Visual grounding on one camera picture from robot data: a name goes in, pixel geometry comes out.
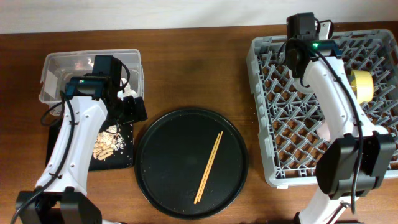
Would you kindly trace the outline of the large white tissue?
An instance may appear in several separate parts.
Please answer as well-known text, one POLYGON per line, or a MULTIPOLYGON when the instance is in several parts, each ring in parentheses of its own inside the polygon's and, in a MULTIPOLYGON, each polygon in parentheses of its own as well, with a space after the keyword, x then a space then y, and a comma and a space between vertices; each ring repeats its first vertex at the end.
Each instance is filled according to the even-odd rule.
POLYGON ((127 96, 133 96, 133 97, 137 96, 137 93, 131 88, 129 82, 125 78, 121 79, 121 86, 124 86, 124 90, 118 92, 118 97, 121 100, 123 100, 124 97, 127 96))

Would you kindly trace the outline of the food scraps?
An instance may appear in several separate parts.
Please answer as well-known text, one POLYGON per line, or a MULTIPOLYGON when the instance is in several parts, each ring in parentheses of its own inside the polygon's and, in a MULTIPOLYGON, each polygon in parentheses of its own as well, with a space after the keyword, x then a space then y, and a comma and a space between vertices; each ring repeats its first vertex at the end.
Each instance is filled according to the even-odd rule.
POLYGON ((121 136, 121 129, 116 125, 110 126, 107 130, 97 135, 93 158, 103 161, 115 152, 122 152, 125 145, 124 138, 121 136))

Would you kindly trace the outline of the pink cup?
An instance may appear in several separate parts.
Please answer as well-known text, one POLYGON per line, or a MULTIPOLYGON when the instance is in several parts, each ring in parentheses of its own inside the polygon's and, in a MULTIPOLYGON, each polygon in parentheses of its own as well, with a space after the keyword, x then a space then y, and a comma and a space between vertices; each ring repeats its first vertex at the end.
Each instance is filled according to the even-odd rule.
POLYGON ((316 130, 316 134, 327 142, 331 141, 330 131, 326 121, 323 121, 316 130))

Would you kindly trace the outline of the yellow bowl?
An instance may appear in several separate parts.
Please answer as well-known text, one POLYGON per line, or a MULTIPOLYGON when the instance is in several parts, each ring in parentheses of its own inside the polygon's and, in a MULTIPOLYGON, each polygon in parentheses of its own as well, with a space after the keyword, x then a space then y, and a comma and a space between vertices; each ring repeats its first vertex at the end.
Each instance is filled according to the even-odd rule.
POLYGON ((352 70, 353 80, 350 85, 356 95, 359 104, 368 103, 374 96, 374 82, 370 72, 362 70, 352 70))

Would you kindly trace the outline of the grey plate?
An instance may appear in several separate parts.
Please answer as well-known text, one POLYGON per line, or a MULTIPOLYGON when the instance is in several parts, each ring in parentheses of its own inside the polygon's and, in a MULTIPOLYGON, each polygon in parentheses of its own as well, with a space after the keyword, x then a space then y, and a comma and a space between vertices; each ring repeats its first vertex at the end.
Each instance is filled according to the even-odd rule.
POLYGON ((293 86, 300 93, 303 93, 306 95, 313 93, 313 90, 310 87, 310 85, 305 83, 302 77, 294 78, 293 86))

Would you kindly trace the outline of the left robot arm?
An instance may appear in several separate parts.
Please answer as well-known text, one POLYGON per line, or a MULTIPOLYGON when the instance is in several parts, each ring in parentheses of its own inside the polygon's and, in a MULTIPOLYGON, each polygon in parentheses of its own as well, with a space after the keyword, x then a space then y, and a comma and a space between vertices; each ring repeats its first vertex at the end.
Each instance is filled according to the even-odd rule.
POLYGON ((86 185, 98 133, 147 119, 141 97, 123 96, 128 68, 112 55, 96 55, 93 69, 71 77, 60 91, 62 124, 52 155, 33 191, 21 191, 11 222, 106 223, 86 185))

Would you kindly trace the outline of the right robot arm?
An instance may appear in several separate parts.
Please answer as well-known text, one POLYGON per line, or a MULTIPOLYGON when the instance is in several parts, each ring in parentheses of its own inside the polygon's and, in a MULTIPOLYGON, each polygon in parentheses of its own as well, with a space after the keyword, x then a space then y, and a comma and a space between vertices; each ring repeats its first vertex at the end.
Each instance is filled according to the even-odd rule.
POLYGON ((297 90, 314 92, 325 117, 331 145, 316 164, 318 188, 294 223, 334 223, 357 199, 381 186, 396 149, 394 138, 365 115, 347 79, 341 51, 320 39, 311 12, 287 18, 285 64, 297 90))

